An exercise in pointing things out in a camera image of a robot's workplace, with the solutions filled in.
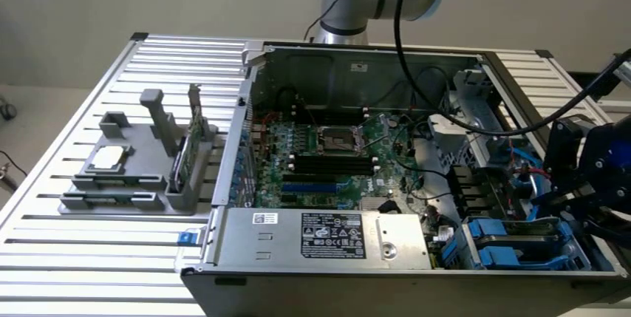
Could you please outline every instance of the metal slotted table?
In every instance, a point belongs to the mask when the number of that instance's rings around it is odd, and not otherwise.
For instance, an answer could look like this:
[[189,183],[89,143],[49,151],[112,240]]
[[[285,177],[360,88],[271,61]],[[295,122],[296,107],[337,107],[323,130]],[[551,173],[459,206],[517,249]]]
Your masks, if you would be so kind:
[[[224,140],[244,79],[244,42],[168,35],[129,41],[0,212],[0,316],[204,316],[173,262],[177,233],[207,221],[221,143],[211,154],[193,216],[63,216],[59,195],[100,137],[100,116],[124,111],[132,123],[149,123],[137,103],[145,88],[163,89],[164,109],[185,124],[188,84],[201,84],[203,114]],[[576,94],[576,83],[552,58],[533,51],[495,51],[547,116]],[[596,123],[610,120],[592,101],[576,112]],[[184,259],[196,254],[199,248],[185,248]]]

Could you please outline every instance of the warning symbols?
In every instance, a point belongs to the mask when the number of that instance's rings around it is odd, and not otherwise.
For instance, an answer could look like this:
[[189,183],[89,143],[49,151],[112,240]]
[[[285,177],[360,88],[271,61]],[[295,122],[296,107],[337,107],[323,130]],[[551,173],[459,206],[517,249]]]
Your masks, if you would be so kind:
[[303,213],[304,258],[365,259],[360,214]]
[[303,237],[313,237],[313,227],[303,227]]

